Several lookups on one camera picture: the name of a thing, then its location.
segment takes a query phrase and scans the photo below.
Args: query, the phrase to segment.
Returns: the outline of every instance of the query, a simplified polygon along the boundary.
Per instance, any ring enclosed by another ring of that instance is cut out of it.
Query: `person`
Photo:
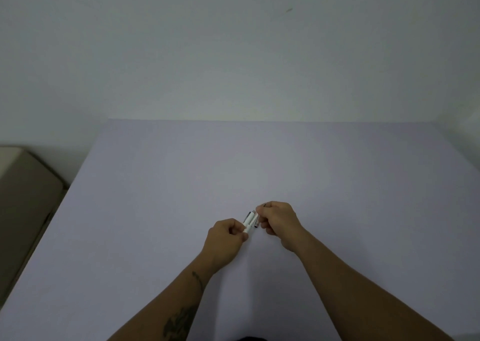
[[[452,340],[344,263],[303,228],[290,204],[268,202],[255,210],[267,234],[298,256],[343,341]],[[198,256],[109,341],[185,340],[208,281],[248,239],[243,229],[233,218],[215,223]]]

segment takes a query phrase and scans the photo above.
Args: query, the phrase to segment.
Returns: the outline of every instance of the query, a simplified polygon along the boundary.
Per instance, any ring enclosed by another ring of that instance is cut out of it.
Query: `beige furniture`
[[[0,147],[0,306],[60,203],[62,182],[27,151]]]

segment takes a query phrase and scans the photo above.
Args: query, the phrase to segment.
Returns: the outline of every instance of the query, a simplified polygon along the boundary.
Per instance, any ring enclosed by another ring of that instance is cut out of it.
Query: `forearm tattoo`
[[[203,293],[204,285],[200,279],[200,276],[195,273],[195,271],[192,271],[191,275],[197,279],[198,284],[200,285],[200,290]],[[168,337],[169,341],[185,341],[190,331],[190,327],[194,321],[197,309],[198,304],[188,308],[182,307],[180,312],[171,316],[163,327],[163,337]]]

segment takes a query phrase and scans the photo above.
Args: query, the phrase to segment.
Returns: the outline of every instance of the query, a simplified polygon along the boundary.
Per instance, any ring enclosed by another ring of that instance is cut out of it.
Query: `hand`
[[[243,232],[244,229],[245,226],[241,222],[229,218],[217,221],[208,230],[200,256],[212,266],[213,273],[229,264],[237,256],[242,244],[248,240],[248,234]]]
[[[296,244],[308,233],[288,203],[267,202],[255,211],[260,215],[261,228],[269,235],[278,236],[287,250],[295,252]]]

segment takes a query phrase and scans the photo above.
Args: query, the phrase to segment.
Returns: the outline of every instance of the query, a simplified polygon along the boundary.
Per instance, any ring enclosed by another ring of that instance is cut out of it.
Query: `purple table surface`
[[[105,340],[216,220],[290,202],[447,333],[480,331],[480,173],[430,124],[110,120],[0,312],[3,341]],[[257,229],[189,340],[339,340],[300,261]]]

